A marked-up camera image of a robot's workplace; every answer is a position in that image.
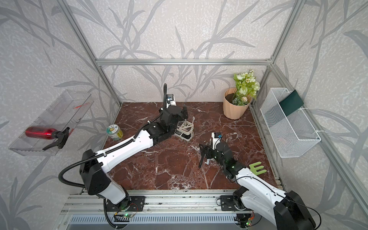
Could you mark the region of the green toy garden fork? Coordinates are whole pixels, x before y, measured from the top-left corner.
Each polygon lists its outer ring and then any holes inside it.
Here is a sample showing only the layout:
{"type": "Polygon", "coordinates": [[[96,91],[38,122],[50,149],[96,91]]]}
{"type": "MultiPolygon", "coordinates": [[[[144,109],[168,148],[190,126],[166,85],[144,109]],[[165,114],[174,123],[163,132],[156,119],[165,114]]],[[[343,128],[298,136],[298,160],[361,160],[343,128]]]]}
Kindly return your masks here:
{"type": "Polygon", "coordinates": [[[267,172],[265,167],[262,165],[262,162],[255,162],[250,164],[249,169],[256,176],[265,174],[267,172]]]}

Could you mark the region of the aluminium frame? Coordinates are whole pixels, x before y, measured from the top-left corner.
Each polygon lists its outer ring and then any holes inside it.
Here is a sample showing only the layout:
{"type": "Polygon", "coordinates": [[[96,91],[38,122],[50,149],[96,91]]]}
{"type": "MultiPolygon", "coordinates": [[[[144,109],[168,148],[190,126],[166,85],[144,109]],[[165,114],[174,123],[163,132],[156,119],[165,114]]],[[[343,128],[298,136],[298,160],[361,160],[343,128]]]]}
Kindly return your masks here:
{"type": "MultiPolygon", "coordinates": [[[[177,65],[177,66],[243,66],[243,65],[255,65],[255,66],[267,66],[267,71],[264,75],[262,83],[267,82],[268,76],[272,73],[277,78],[278,82],[289,90],[293,90],[294,87],[291,85],[288,79],[286,79],[285,74],[281,71],[279,66],[276,64],[276,60],[279,57],[284,44],[289,37],[293,26],[295,25],[297,19],[299,18],[302,9],[305,5],[305,1],[296,1],[293,5],[291,15],[287,20],[286,26],[283,29],[280,40],[278,41],[276,50],[274,54],[268,59],[96,59],[93,51],[88,44],[88,41],[83,34],[73,12],[68,5],[67,1],[57,1],[57,7],[59,12],[66,18],[68,24],[72,28],[74,34],[76,35],[78,41],[80,42],[83,50],[87,53],[87,56],[92,64],[93,70],[95,70],[103,81],[108,91],[112,94],[118,105],[122,102],[119,100],[117,93],[112,88],[107,77],[104,75],[102,69],[99,66],[99,62],[103,65],[128,65],[128,66],[156,66],[156,65],[177,65]]],[[[333,142],[322,129],[320,123],[313,116],[310,109],[305,107],[302,108],[305,112],[306,117],[312,123],[312,125],[321,132],[321,148],[323,149],[326,157],[329,159],[330,164],[335,168],[339,174],[342,181],[345,183],[346,188],[351,193],[352,197],[356,203],[360,206],[363,213],[367,215],[368,213],[368,191],[358,179],[357,175],[350,168],[348,163],[344,160],[341,153],[338,152],[337,148],[333,145],[333,142]]]]}

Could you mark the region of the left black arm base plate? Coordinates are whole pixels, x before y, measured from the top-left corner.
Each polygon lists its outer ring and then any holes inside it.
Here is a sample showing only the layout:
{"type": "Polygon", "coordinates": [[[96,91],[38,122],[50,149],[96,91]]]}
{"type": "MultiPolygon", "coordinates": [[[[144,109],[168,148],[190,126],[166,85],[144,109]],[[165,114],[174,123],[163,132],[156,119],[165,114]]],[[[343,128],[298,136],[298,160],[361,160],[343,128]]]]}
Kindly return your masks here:
{"type": "Polygon", "coordinates": [[[142,212],[145,204],[145,196],[127,196],[118,204],[113,204],[110,200],[105,203],[107,212],[142,212]]]}

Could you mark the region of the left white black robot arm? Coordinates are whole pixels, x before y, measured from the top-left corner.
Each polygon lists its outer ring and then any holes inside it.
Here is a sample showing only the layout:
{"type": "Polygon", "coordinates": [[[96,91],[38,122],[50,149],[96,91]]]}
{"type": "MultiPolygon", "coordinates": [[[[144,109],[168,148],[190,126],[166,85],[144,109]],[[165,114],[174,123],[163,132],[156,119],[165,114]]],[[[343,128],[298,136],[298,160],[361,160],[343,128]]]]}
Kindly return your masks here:
{"type": "Polygon", "coordinates": [[[131,204],[131,198],[121,185],[109,177],[108,173],[136,153],[169,139],[176,132],[178,123],[187,118],[186,106],[164,105],[160,115],[140,128],[134,136],[97,152],[87,150],[82,155],[82,160],[64,168],[59,173],[58,179],[63,184],[85,188],[89,195],[104,198],[119,210],[125,209],[131,204]],[[79,167],[83,180],[81,184],[64,178],[64,174],[75,167],[79,167]]]}

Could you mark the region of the aluminium mounting rail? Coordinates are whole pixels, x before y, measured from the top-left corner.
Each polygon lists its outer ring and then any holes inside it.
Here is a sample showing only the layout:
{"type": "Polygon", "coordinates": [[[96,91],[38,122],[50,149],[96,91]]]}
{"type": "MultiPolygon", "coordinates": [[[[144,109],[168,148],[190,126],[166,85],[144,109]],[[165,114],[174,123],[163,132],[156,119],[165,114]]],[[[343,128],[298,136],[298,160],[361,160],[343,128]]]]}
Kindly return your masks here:
{"type": "MultiPolygon", "coordinates": [[[[144,196],[143,211],[138,214],[221,213],[221,196],[234,189],[214,190],[129,190],[130,196],[144,196]]],[[[61,214],[103,214],[103,200],[86,192],[70,195],[61,214]]]]}

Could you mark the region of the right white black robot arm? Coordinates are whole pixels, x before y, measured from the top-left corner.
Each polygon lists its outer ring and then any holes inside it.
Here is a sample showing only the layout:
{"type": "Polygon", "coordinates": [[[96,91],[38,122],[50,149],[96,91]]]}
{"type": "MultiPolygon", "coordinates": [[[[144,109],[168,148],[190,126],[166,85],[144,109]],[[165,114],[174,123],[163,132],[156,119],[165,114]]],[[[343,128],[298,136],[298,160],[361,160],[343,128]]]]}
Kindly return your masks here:
{"type": "Polygon", "coordinates": [[[223,174],[240,186],[233,193],[238,209],[255,211],[279,230],[317,230],[321,226],[310,214],[313,209],[306,206],[296,192],[278,189],[255,175],[233,158],[227,143],[200,144],[199,148],[202,159],[214,159],[223,174]]]}

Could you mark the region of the black toothbrush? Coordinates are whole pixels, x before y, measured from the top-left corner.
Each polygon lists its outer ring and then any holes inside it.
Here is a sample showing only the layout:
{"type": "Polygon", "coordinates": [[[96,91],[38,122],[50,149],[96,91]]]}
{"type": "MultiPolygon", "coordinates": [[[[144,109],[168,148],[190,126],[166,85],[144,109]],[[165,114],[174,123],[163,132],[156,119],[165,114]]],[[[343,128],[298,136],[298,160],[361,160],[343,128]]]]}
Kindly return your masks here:
{"type": "Polygon", "coordinates": [[[204,155],[201,155],[201,159],[200,159],[199,166],[198,166],[199,168],[202,167],[203,160],[204,160],[204,155]]]}

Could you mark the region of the beige ribbed flower pot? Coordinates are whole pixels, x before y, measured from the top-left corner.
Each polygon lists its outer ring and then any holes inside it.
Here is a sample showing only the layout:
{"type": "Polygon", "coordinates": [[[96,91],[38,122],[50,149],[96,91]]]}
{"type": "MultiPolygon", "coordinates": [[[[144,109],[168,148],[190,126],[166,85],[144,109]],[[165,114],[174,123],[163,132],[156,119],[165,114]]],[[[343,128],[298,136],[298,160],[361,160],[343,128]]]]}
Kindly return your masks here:
{"type": "Polygon", "coordinates": [[[249,104],[245,105],[245,106],[237,106],[237,105],[233,105],[232,103],[230,103],[227,99],[226,96],[230,95],[230,94],[234,94],[236,92],[236,88],[229,88],[225,91],[224,95],[223,95],[223,113],[225,115],[225,117],[232,119],[232,120],[238,120],[240,119],[243,114],[245,113],[245,111],[248,109],[248,107],[250,106],[250,102],[252,101],[251,98],[248,98],[248,100],[250,101],[249,104]]]}

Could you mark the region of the green white artificial flowers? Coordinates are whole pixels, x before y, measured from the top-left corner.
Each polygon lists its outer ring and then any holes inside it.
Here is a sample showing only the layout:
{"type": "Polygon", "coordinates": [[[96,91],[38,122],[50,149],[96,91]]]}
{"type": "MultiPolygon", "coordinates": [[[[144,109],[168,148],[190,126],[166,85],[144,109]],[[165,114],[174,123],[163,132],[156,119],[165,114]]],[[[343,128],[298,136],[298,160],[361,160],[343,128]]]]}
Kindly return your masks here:
{"type": "Polygon", "coordinates": [[[260,90],[260,83],[254,76],[254,70],[245,73],[234,74],[236,92],[234,93],[231,103],[236,106],[246,106],[253,99],[256,99],[260,90]]]}

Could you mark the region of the clear plastic wall shelf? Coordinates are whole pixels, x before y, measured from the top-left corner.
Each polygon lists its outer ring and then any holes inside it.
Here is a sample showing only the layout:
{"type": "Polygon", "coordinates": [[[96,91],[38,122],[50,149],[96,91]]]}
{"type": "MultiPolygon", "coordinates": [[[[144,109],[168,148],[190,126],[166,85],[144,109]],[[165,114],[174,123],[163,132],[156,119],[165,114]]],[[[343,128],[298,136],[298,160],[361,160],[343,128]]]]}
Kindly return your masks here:
{"type": "MultiPolygon", "coordinates": [[[[63,131],[70,128],[71,133],[94,103],[90,93],[64,91],[30,127],[47,127],[63,131]]],[[[29,138],[25,131],[9,147],[10,150],[23,156],[55,156],[60,150],[57,147],[42,150],[55,140],[29,138]]]]}

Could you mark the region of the small green tin can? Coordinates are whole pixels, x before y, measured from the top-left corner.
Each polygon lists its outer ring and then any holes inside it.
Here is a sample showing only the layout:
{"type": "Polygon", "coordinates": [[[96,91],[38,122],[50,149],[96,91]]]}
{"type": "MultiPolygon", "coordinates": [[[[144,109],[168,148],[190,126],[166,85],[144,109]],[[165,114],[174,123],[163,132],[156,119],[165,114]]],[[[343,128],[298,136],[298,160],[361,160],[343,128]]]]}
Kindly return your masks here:
{"type": "Polygon", "coordinates": [[[107,135],[113,140],[113,141],[119,141],[123,138],[124,134],[120,127],[116,124],[110,125],[106,128],[107,135]]]}

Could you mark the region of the red spray bottle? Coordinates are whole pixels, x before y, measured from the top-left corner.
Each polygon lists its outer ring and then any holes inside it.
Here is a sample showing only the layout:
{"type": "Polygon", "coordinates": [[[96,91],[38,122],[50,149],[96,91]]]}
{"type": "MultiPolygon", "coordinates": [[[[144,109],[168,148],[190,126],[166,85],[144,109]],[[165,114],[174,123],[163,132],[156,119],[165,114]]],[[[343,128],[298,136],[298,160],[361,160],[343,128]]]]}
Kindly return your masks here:
{"type": "Polygon", "coordinates": [[[55,140],[53,143],[45,146],[42,150],[46,151],[50,148],[57,147],[62,149],[68,138],[69,138],[70,128],[66,127],[63,131],[58,131],[54,128],[31,126],[26,129],[25,135],[29,138],[43,139],[43,140],[55,140]]]}

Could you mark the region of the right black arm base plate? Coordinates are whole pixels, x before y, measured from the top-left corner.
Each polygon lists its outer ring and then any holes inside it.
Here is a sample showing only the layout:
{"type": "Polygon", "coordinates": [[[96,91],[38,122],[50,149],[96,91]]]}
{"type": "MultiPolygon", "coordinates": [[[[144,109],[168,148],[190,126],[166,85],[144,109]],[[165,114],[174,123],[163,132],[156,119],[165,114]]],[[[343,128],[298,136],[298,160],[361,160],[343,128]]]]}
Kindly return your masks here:
{"type": "Polygon", "coordinates": [[[221,195],[220,196],[220,206],[222,211],[243,211],[245,206],[240,204],[238,200],[234,200],[234,196],[231,195],[221,195]]]}

